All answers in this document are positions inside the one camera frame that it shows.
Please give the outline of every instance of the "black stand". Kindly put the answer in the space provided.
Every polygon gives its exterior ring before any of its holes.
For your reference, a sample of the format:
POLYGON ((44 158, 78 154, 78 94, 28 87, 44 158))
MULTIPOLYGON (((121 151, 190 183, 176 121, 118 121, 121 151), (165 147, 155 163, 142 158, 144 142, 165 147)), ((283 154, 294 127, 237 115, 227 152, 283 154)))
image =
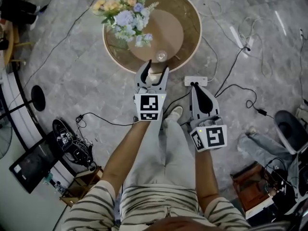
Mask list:
POLYGON ((24 104, 17 106, 16 108, 13 108, 12 110, 0 115, 0 120, 4 117, 6 117, 8 114, 13 113, 14 111, 33 103, 33 106, 36 108, 37 111, 43 111, 46 107, 46 101, 45 101, 45 95, 43 93, 43 90, 39 86, 34 86, 31 90, 31 99, 28 102, 25 102, 24 104))

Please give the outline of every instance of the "round black base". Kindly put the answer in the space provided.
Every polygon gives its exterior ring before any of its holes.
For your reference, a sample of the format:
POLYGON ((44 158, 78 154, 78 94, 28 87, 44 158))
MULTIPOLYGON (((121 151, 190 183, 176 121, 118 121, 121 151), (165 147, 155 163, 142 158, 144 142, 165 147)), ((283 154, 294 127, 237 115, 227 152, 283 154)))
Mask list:
POLYGON ((46 107, 45 95, 39 86, 34 86, 31 90, 31 99, 33 106, 37 111, 43 111, 46 107))

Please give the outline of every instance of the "light gray pants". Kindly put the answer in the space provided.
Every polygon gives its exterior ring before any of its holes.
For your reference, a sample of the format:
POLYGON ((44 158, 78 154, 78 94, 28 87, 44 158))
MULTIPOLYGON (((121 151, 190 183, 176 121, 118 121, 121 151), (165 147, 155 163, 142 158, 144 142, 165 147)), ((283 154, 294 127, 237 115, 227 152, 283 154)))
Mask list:
MULTIPOLYGON (((278 144, 275 140, 259 133, 252 135, 241 134, 237 142, 237 149, 239 152, 250 154, 252 158, 263 167, 276 157, 284 161, 286 169, 288 169, 289 165, 292 163, 292 155, 286 148, 278 144)), ((274 160, 270 166, 267 167, 267 171, 271 173, 271 168, 274 166, 284 169, 281 161, 274 160)))
POLYGON ((160 121, 150 123, 124 189, 144 184, 169 184, 195 189, 195 160, 182 128, 174 120, 164 120, 163 129, 167 137, 165 154, 158 138, 161 122, 162 115, 160 121))

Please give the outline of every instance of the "leg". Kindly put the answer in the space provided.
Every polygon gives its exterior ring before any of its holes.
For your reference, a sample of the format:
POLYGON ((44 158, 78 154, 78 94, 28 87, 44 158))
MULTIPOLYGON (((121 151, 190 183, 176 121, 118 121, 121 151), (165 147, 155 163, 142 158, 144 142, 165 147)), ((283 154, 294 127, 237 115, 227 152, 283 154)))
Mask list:
POLYGON ((174 185, 195 189, 195 161, 182 128, 169 117, 163 127, 167 136, 166 178, 174 185))
POLYGON ((161 114, 159 121, 152 121, 149 125, 134 165, 125 180, 124 189, 129 186, 154 183, 155 177, 163 172, 165 167, 158 140, 162 117, 161 114))
MULTIPOLYGON (((268 138, 259 133, 251 135, 242 134, 240 135, 237 142, 237 150, 242 153, 249 154, 255 161, 260 163, 263 167, 272 159, 279 157, 284 161, 286 168, 292 162, 292 155, 288 151, 279 145, 276 141, 268 138)), ((278 166, 283 169, 281 161, 274 160, 270 164, 270 167, 278 166)))
POLYGON ((27 13, 35 13, 37 6, 24 0, 3 0, 3 6, 16 11, 24 11, 27 13))

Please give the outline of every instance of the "second person's leg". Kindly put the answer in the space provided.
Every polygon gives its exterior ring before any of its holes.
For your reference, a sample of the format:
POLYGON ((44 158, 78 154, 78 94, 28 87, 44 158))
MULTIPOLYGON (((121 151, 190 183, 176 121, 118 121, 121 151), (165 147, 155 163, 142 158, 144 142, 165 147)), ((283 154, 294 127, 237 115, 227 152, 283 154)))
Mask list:
POLYGON ((177 123, 182 110, 182 107, 176 107, 163 122, 167 136, 165 176, 174 185, 195 189, 195 160, 183 129, 177 123))
POLYGON ((1 8, 1 18, 16 24, 33 24, 36 21, 37 16, 23 11, 13 11, 1 8))
POLYGON ((27 13, 35 13, 37 6, 24 0, 3 0, 3 6, 14 10, 24 11, 27 13))

